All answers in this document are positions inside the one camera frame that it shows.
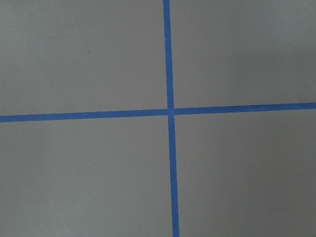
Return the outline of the brown paper table cover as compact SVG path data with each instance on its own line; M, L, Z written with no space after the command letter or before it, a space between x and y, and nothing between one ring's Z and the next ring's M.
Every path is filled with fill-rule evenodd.
M313 0L3 0L3 237L313 237Z

